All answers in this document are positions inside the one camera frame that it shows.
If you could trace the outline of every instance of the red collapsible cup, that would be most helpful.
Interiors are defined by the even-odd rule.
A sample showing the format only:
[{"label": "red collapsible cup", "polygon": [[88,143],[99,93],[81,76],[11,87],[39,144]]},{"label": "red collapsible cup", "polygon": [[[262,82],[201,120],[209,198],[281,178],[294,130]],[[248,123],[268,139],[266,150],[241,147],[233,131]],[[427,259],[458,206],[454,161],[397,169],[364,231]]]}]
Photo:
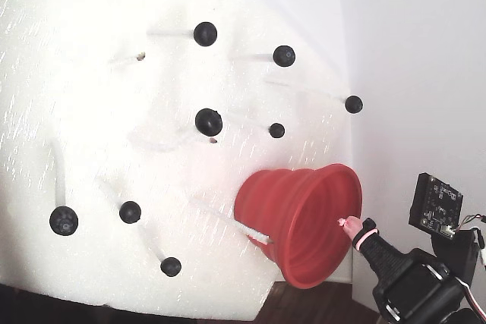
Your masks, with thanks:
[{"label": "red collapsible cup", "polygon": [[250,240],[297,288],[319,285],[344,259],[351,242],[337,220],[350,215],[361,215],[361,185],[340,164],[256,172],[235,200],[235,219],[270,236],[270,244]]}]

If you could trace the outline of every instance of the black knob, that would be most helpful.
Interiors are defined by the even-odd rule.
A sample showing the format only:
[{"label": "black knob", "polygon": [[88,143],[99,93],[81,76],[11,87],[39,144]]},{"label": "black knob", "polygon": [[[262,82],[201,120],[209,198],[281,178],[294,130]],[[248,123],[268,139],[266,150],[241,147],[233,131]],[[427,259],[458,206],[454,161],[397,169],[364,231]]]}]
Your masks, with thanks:
[{"label": "black knob", "polygon": [[216,110],[201,109],[196,114],[196,128],[205,136],[216,136],[222,130],[221,115]]},{"label": "black knob", "polygon": [[140,220],[142,215],[142,209],[134,201],[127,201],[121,205],[120,208],[120,218],[123,222],[127,224],[133,224]]},{"label": "black knob", "polygon": [[58,206],[52,211],[49,224],[54,233],[64,236],[71,235],[77,229],[76,212],[68,206]]},{"label": "black knob", "polygon": [[182,269],[181,261],[175,257],[168,257],[160,263],[160,269],[168,277],[177,276]]},{"label": "black knob", "polygon": [[268,131],[273,138],[282,138],[286,133],[286,129],[280,123],[273,123],[270,125],[270,128],[268,128]]},{"label": "black knob", "polygon": [[196,41],[199,46],[211,46],[215,43],[216,38],[218,38],[218,31],[214,24],[210,22],[199,23],[196,28],[194,28],[194,41]]},{"label": "black knob", "polygon": [[359,113],[363,109],[363,102],[356,95],[351,95],[344,103],[346,110],[351,114]]},{"label": "black knob", "polygon": [[273,60],[280,67],[287,68],[295,62],[295,52],[290,46],[278,46],[273,52]]}]

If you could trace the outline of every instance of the white stick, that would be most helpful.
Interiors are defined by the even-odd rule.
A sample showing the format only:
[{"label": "white stick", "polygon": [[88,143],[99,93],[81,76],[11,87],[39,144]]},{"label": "white stick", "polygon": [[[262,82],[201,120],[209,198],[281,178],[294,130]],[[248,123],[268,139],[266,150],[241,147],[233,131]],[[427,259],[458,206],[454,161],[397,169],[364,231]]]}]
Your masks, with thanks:
[{"label": "white stick", "polygon": [[319,88],[297,85],[295,83],[286,83],[285,81],[277,81],[277,80],[265,80],[265,82],[272,84],[272,85],[277,85],[279,87],[291,87],[292,89],[301,90],[301,91],[306,92],[306,93],[323,94],[325,96],[330,97],[331,99],[339,100],[340,102],[346,101],[346,97],[344,97],[344,96],[333,95],[333,94],[327,92],[326,90],[322,90],[322,89],[319,89]]},{"label": "white stick", "polygon": [[109,60],[110,64],[127,64],[132,62],[143,61],[145,59],[145,52],[137,53],[136,55],[115,57]]},{"label": "white stick", "polygon": [[262,125],[262,124],[258,123],[257,121],[250,119],[250,118],[246,118],[245,116],[240,115],[240,114],[228,112],[228,113],[225,113],[225,117],[228,118],[230,121],[238,122],[238,123],[242,123],[242,124],[250,124],[250,125],[253,125],[254,127],[262,128],[266,131],[268,131],[268,128],[269,128],[268,126]]},{"label": "white stick", "polygon": [[135,132],[131,132],[128,135],[128,140],[132,144],[158,153],[172,152],[187,143],[195,141],[197,138],[199,138],[199,134],[196,134],[192,129],[176,137],[172,143],[151,142],[138,136]]},{"label": "white stick", "polygon": [[55,205],[66,205],[66,170],[61,144],[57,139],[51,141],[55,166]]},{"label": "white stick", "polygon": [[194,204],[197,208],[199,208],[199,209],[201,209],[201,210],[203,210],[205,212],[208,212],[209,214],[212,214],[212,215],[218,217],[219,219],[223,220],[227,224],[233,225],[241,233],[247,235],[248,237],[251,237],[251,238],[255,239],[256,241],[258,241],[260,243],[263,243],[263,244],[272,243],[272,240],[270,239],[270,237],[268,235],[265,235],[263,233],[260,233],[259,231],[255,230],[253,228],[247,227],[246,225],[244,225],[243,223],[238,222],[237,220],[228,218],[226,215],[222,214],[221,212],[219,212],[219,211],[217,211],[217,210],[215,210],[213,208],[210,208],[203,201],[200,201],[200,200],[197,200],[195,198],[192,198],[192,199],[189,200],[189,202],[192,203],[192,204]]}]

